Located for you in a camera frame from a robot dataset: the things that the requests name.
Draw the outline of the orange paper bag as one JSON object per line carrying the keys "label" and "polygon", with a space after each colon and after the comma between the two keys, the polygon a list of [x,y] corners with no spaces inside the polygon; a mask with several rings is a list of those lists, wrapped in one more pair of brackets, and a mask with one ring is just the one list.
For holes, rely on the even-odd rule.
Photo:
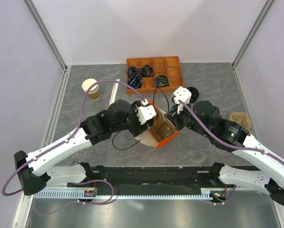
{"label": "orange paper bag", "polygon": [[138,143],[141,143],[148,147],[161,148],[167,145],[168,143],[170,143],[180,134],[180,131],[177,130],[176,126],[164,116],[166,112],[162,110],[159,106],[157,106],[157,104],[154,102],[155,95],[158,89],[163,93],[167,101],[168,110],[170,109],[167,96],[165,95],[165,93],[162,91],[161,88],[157,87],[154,90],[153,100],[151,102],[151,104],[154,107],[154,110],[156,111],[156,116],[154,118],[152,127],[148,129],[147,131],[143,132],[141,135],[135,137],[137,142],[135,142],[133,145],[127,148],[119,148],[114,143],[115,137],[121,132],[119,131],[118,133],[116,133],[116,135],[112,139],[112,145],[115,149],[120,150],[120,151],[125,151],[125,150],[128,150],[134,147]]}

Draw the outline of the cardboard cup carrier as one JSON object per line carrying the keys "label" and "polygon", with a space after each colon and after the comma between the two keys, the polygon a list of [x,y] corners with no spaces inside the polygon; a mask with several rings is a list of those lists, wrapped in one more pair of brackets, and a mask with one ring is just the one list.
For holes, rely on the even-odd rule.
{"label": "cardboard cup carrier", "polygon": [[156,117],[151,132],[155,139],[161,142],[174,135],[177,130],[168,119]]}
{"label": "cardboard cup carrier", "polygon": [[248,114],[243,113],[243,112],[232,112],[229,115],[229,120],[236,122],[237,124],[246,128],[251,135],[255,136],[255,134],[251,131],[252,123],[251,123],[251,119],[248,116]]}

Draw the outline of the stack of paper cups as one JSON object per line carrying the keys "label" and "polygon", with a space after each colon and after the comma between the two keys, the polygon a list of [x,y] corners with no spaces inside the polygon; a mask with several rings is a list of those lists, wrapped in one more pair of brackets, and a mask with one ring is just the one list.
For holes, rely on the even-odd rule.
{"label": "stack of paper cups", "polygon": [[96,82],[95,79],[89,78],[82,83],[83,91],[88,91],[87,96],[91,100],[98,100],[100,97],[99,85],[95,85]]}

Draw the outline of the stack of black lids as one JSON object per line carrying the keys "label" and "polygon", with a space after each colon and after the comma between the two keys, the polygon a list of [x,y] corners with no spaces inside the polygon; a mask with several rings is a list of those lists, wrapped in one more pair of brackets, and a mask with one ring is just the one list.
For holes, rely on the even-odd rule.
{"label": "stack of black lids", "polygon": [[191,97],[190,97],[190,101],[189,103],[192,104],[192,103],[195,103],[197,100],[198,100],[198,97],[199,97],[199,91],[197,88],[193,87],[193,86],[190,86],[190,87],[187,87],[187,89],[190,91],[191,93]]}

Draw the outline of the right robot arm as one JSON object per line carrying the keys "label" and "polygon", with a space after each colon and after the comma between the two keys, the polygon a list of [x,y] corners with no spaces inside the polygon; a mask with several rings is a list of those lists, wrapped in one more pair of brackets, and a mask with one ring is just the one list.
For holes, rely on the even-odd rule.
{"label": "right robot arm", "polygon": [[217,148],[257,167],[256,171],[249,171],[216,162],[207,176],[211,186],[225,184],[250,188],[267,194],[284,206],[284,159],[261,144],[246,128],[222,118],[219,108],[209,101],[200,101],[193,106],[175,104],[165,117],[178,130],[186,127],[208,138]]}

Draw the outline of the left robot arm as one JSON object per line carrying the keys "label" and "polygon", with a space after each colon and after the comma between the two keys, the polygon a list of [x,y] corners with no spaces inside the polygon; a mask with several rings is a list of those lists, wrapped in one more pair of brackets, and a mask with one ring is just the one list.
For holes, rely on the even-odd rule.
{"label": "left robot arm", "polygon": [[82,149],[110,139],[113,133],[128,130],[137,136],[151,127],[155,116],[156,111],[148,102],[129,104],[118,100],[50,145],[30,153],[15,153],[16,168],[23,167],[18,177],[24,194],[33,195],[47,186],[68,183],[91,186],[94,175],[87,163],[64,167],[56,164]]}

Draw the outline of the green yellow rolled tie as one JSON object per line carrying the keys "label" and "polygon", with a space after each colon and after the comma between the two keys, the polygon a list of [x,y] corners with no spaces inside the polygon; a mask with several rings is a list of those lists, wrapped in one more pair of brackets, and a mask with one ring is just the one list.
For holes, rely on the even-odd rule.
{"label": "green yellow rolled tie", "polygon": [[169,80],[168,80],[167,76],[157,75],[155,77],[155,86],[156,87],[168,87],[169,86]]}

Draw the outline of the blue striped rolled tie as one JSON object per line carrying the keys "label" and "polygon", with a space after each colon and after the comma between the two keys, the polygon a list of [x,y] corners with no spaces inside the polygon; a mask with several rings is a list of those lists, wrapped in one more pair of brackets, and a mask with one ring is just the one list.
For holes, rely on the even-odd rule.
{"label": "blue striped rolled tie", "polygon": [[143,85],[143,80],[141,76],[133,76],[130,78],[130,80],[127,82],[129,86],[131,86],[134,89],[139,89]]}

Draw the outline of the white wrapped straw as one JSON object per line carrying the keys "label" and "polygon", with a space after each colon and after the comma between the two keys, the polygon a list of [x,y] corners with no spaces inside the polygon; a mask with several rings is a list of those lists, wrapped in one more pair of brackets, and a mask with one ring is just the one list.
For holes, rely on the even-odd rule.
{"label": "white wrapped straw", "polygon": [[113,85],[109,105],[111,105],[115,102],[115,98],[116,98],[116,94],[117,94],[117,90],[118,90],[118,85],[119,85],[118,83],[114,83],[114,85]]}

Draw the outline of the wooden compartment tray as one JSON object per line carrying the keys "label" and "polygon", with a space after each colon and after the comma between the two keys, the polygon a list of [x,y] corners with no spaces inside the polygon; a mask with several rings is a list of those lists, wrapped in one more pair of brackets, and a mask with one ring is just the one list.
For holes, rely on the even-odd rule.
{"label": "wooden compartment tray", "polygon": [[[152,77],[142,77],[141,75],[141,68],[146,64],[153,67],[154,75]],[[139,68],[143,85],[141,88],[136,90],[141,94],[150,94],[154,92],[157,88],[155,86],[155,77],[157,75],[165,75],[169,80],[168,87],[160,87],[165,93],[172,93],[179,86],[184,87],[183,73],[180,58],[178,56],[128,58],[126,60],[126,66],[127,70],[129,66],[136,66]],[[126,72],[126,83],[129,80],[130,78]]]}

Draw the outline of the dark patterned rolled tie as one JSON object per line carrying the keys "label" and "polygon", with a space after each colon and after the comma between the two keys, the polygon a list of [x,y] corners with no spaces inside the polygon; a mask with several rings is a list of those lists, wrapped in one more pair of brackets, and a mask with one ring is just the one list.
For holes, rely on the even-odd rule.
{"label": "dark patterned rolled tie", "polygon": [[140,70],[136,66],[129,66],[127,70],[127,75],[129,78],[136,77],[140,75]]}

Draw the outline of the black brown rolled tie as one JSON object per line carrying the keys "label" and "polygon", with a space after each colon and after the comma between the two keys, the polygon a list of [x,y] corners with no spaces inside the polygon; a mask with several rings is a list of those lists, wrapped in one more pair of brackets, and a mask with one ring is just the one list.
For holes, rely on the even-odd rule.
{"label": "black brown rolled tie", "polygon": [[153,67],[146,64],[141,68],[141,75],[142,77],[152,77],[154,75]]}

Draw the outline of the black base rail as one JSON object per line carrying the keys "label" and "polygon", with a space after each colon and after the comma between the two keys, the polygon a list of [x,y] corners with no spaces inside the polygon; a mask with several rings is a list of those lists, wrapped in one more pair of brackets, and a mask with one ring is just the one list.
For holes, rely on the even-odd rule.
{"label": "black base rail", "polygon": [[232,184],[209,179],[210,166],[156,166],[87,168],[81,184],[68,187],[94,187],[98,195],[115,196],[179,196],[197,195],[202,188],[232,190]]}

